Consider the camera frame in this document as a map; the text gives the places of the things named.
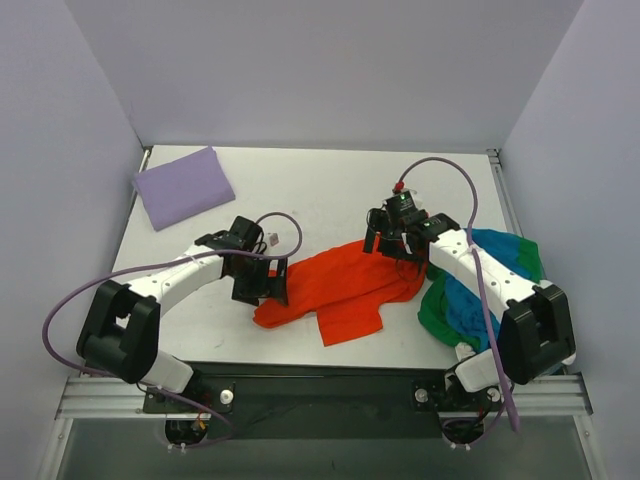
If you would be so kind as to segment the orange t shirt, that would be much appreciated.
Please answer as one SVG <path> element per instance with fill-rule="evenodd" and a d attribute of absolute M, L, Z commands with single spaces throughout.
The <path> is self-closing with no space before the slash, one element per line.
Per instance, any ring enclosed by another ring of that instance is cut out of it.
<path fill-rule="evenodd" d="M 383 329 L 380 307 L 412 300 L 421 290 L 426 266 L 363 252 L 362 240 L 337 246 L 294 263 L 287 271 L 287 307 L 265 302 L 256 325 L 273 329 L 316 316 L 326 347 Z"/>

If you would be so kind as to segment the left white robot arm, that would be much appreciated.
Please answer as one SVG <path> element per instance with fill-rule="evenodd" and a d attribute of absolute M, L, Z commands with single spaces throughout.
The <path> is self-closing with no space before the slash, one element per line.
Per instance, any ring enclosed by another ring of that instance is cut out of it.
<path fill-rule="evenodd" d="M 182 255 L 125 283 L 102 282 L 95 291 L 76 351 L 87 363 L 129 383 L 166 390 L 182 412 L 202 399 L 197 371 L 161 351 L 164 314 L 200 288 L 230 278 L 234 301 L 259 306 L 288 303 L 288 258 L 271 255 L 259 223 L 238 216 L 231 227 L 201 236 Z"/>

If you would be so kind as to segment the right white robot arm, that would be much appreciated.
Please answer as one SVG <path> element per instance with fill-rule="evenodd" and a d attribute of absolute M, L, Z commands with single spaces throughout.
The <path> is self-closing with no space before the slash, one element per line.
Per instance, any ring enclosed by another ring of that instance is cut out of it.
<path fill-rule="evenodd" d="M 363 250 L 394 260 L 435 266 L 477 297 L 499 323 L 495 344 L 460 361 L 443 383 L 448 404 L 465 408 L 479 391 L 510 382 L 525 385 L 576 359 L 576 343 L 565 292 L 537 284 L 475 245 L 449 216 L 429 215 L 409 190 L 397 190 L 366 216 Z"/>

